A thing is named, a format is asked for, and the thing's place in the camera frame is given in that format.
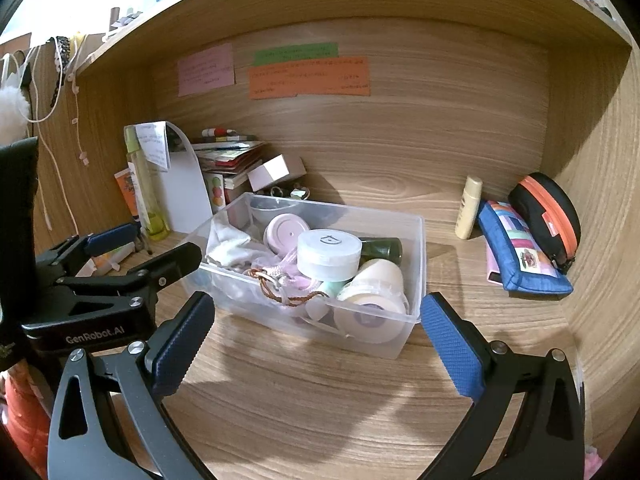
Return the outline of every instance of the metal screw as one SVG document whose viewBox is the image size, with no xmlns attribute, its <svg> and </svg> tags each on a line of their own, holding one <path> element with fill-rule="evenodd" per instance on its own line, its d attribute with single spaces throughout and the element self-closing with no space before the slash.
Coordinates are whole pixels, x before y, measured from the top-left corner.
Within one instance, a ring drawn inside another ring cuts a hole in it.
<svg viewBox="0 0 640 480">
<path fill-rule="evenodd" d="M 562 361 L 564 361 L 566 359 L 566 356 L 564 355 L 564 352 L 559 348 L 554 348 L 551 351 L 551 357 L 553 359 L 555 359 L 556 361 L 560 361 L 560 362 L 562 362 Z"/>
<path fill-rule="evenodd" d="M 491 341 L 489 346 L 491 346 L 491 351 L 498 355 L 505 355 L 509 349 L 507 343 L 503 343 L 502 341 Z"/>
<path fill-rule="evenodd" d="M 143 341 L 134 341 L 129 346 L 127 346 L 127 351 L 130 354 L 139 354 L 145 349 L 145 343 Z"/>
<path fill-rule="evenodd" d="M 76 348 L 71 352 L 72 361 L 79 361 L 83 357 L 84 357 L 84 350 L 82 350 L 81 348 Z"/>
</svg>

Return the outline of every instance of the shelf top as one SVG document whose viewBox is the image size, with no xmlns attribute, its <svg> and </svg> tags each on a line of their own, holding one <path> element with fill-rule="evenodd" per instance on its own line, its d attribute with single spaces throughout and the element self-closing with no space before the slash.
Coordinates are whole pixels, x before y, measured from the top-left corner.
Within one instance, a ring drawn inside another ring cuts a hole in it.
<svg viewBox="0 0 640 480">
<path fill-rule="evenodd" d="M 163 0 L 89 55 L 78 74 L 146 66 L 264 28 L 354 16 L 446 20 L 549 47 L 632 44 L 587 0 Z"/>
</svg>

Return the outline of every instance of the pink box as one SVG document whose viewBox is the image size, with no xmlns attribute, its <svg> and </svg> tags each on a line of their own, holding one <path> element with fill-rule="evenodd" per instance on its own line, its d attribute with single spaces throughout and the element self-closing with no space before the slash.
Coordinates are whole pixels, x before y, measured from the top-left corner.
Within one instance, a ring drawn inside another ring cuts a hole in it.
<svg viewBox="0 0 640 480">
<path fill-rule="evenodd" d="M 302 159 L 295 155 L 278 155 L 249 172 L 249 182 L 254 191 L 293 180 L 306 174 Z"/>
</svg>

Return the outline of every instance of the orange zipper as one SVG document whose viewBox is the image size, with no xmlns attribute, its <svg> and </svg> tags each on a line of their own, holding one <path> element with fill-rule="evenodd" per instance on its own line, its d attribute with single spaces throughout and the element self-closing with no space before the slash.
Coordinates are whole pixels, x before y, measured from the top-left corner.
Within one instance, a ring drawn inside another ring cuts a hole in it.
<svg viewBox="0 0 640 480">
<path fill-rule="evenodd" d="M 546 211 L 551 213 L 554 220 L 556 220 L 554 227 L 558 231 L 560 239 L 564 244 L 567 259 L 571 260 L 575 256 L 575 251 L 578 248 L 578 241 L 575 238 L 574 228 L 566 214 L 551 194 L 532 176 L 527 175 L 521 184 L 522 187 L 529 191 L 533 197 L 542 204 L 542 207 L 544 207 Z"/>
</svg>

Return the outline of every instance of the stack of books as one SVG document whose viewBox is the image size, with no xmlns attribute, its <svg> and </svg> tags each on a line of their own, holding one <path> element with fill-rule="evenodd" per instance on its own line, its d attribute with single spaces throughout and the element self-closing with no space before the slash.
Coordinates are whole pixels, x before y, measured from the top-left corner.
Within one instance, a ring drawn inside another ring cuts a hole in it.
<svg viewBox="0 0 640 480">
<path fill-rule="evenodd" d="M 204 176 L 213 211 L 251 191 L 248 174 L 262 164 L 264 142 L 241 136 L 234 130 L 210 128 L 192 140 Z"/>
</svg>

